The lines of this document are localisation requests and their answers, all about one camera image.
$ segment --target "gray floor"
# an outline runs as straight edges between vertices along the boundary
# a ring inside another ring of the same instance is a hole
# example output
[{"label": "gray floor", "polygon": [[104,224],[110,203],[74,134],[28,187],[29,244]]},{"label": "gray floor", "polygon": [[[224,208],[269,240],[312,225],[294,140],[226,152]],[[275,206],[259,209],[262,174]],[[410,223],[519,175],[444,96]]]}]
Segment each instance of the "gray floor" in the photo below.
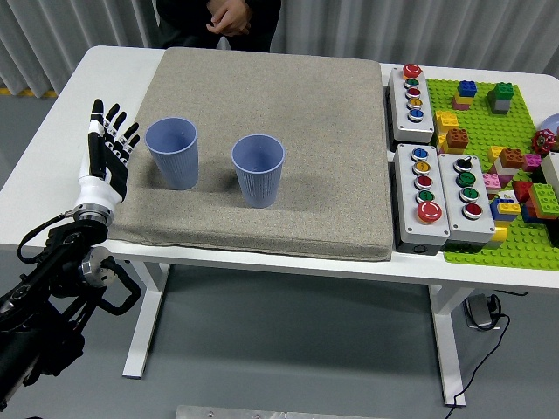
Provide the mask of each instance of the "gray floor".
[{"label": "gray floor", "polygon": [[[52,103],[0,96],[0,174]],[[0,252],[0,263],[1,292],[29,270],[15,252]],[[117,287],[109,294],[122,297]],[[452,418],[557,417],[559,297],[500,299],[512,324]],[[448,412],[424,286],[175,266],[146,373],[134,381],[121,370],[139,308],[120,318],[97,311],[84,356],[20,388],[2,417],[172,419],[181,404],[392,419]],[[469,377],[499,332],[467,328],[460,310],[453,317]]]}]

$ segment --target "blue lego brick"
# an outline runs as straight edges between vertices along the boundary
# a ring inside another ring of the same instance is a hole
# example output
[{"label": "blue lego brick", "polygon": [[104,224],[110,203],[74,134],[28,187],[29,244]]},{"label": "blue lego brick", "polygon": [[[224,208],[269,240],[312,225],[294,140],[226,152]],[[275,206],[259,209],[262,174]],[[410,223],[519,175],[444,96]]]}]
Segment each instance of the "blue lego brick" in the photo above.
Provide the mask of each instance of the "blue lego brick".
[{"label": "blue lego brick", "polygon": [[533,216],[530,216],[528,213],[528,208],[526,207],[526,205],[522,205],[521,208],[522,211],[522,220],[524,221],[524,223],[527,224],[544,224],[544,222],[546,220],[542,220],[541,218],[535,218]]},{"label": "blue lego brick", "polygon": [[514,201],[512,199],[502,199],[502,198],[493,199],[493,201],[489,205],[489,208],[491,208],[491,214],[493,215],[493,220],[513,222],[518,216],[518,214],[501,214],[498,209],[500,203],[514,203]]},{"label": "blue lego brick", "polygon": [[473,98],[478,92],[478,87],[474,81],[462,80],[458,84],[458,94],[463,98]]}]

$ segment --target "black cable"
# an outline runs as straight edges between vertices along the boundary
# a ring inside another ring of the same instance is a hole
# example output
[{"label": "black cable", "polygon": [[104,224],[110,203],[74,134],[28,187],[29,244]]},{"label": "black cable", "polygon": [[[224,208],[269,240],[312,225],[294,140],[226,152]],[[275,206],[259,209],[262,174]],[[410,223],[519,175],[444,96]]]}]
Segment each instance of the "black cable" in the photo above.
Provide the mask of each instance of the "black cable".
[{"label": "black cable", "polygon": [[24,264],[36,264],[38,258],[42,255],[43,252],[39,253],[38,255],[36,255],[32,258],[25,258],[24,255],[21,254],[22,248],[24,247],[24,245],[27,242],[29,242],[32,238],[34,238],[38,233],[40,233],[41,231],[46,229],[49,225],[53,225],[53,224],[55,224],[59,221],[64,220],[68,216],[67,214],[68,213],[58,214],[54,218],[51,218],[49,221],[47,221],[45,223],[42,223],[41,225],[39,225],[38,227],[35,227],[33,230],[31,230],[29,233],[27,233],[24,236],[24,238],[22,238],[21,243],[17,247],[17,257],[19,258],[19,260],[21,260]]},{"label": "black cable", "polygon": [[501,317],[506,318],[506,319],[507,319],[507,325],[505,326],[505,328],[503,329],[502,333],[500,334],[499,341],[497,342],[497,345],[495,345],[495,347],[491,350],[491,352],[489,352],[489,354],[487,354],[487,355],[485,356],[485,358],[484,358],[483,360],[481,360],[481,362],[478,364],[478,366],[473,370],[472,378],[470,378],[470,381],[466,384],[466,386],[464,387],[464,389],[463,389],[462,391],[460,391],[459,393],[457,393],[457,394],[454,396],[454,406],[452,406],[451,411],[448,412],[448,415],[446,415],[446,418],[445,418],[445,419],[448,419],[449,417],[451,417],[452,412],[457,408],[457,406],[456,406],[456,403],[457,403],[457,402],[456,402],[456,398],[459,397],[460,395],[463,395],[463,394],[470,388],[470,386],[472,385],[472,382],[473,382],[473,378],[475,377],[475,374],[476,374],[476,373],[478,372],[478,370],[481,368],[481,366],[483,365],[483,363],[484,363],[485,361],[487,361],[487,358],[489,358],[489,357],[499,348],[499,346],[500,346],[500,344],[501,344],[501,342],[502,342],[502,340],[503,340],[503,336],[505,336],[505,333],[507,332],[508,326],[510,325],[510,317],[508,317],[506,314],[502,314],[502,313],[498,314],[498,317],[499,317],[499,318],[501,318]]},{"label": "black cable", "polygon": [[497,292],[502,292],[503,294],[510,294],[515,295],[516,297],[526,297],[529,292],[512,292],[512,291],[502,291],[502,290],[495,290]]}]

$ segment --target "green lego baseplate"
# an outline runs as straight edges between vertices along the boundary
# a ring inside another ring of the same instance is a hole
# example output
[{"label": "green lego baseplate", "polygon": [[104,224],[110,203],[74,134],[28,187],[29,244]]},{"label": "green lego baseplate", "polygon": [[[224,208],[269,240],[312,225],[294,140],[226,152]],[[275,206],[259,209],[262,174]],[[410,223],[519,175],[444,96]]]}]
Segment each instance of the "green lego baseplate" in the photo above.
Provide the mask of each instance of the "green lego baseplate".
[{"label": "green lego baseplate", "polygon": [[[451,111],[458,117],[459,127],[468,132],[465,154],[476,155],[486,173],[493,165],[487,157],[491,146],[518,148],[523,154],[533,153],[531,148],[535,126],[520,89],[514,85],[514,96],[507,115],[492,114],[487,103],[487,93],[495,83],[478,83],[478,92],[467,111],[452,109],[452,97],[458,91],[459,81],[427,79],[433,113]],[[531,181],[522,169],[514,177],[517,181]],[[503,190],[512,191],[512,183]],[[478,253],[445,251],[445,260],[456,264],[483,264],[511,268],[559,271],[559,249],[554,248],[543,224],[524,223],[522,216],[508,227],[507,241],[498,249],[482,250]]]}]

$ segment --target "blue plastic cup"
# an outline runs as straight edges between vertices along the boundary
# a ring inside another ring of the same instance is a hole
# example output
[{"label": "blue plastic cup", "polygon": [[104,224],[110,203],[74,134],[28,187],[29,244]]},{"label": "blue plastic cup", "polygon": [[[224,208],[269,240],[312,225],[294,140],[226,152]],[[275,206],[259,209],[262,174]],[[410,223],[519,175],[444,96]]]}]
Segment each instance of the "blue plastic cup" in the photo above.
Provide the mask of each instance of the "blue plastic cup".
[{"label": "blue plastic cup", "polygon": [[192,122],[171,117],[146,131],[146,145],[172,189],[190,189],[198,182],[198,131]]},{"label": "blue plastic cup", "polygon": [[272,205],[286,159],[281,143],[270,135],[247,135],[235,143],[231,158],[246,203],[254,208]]}]

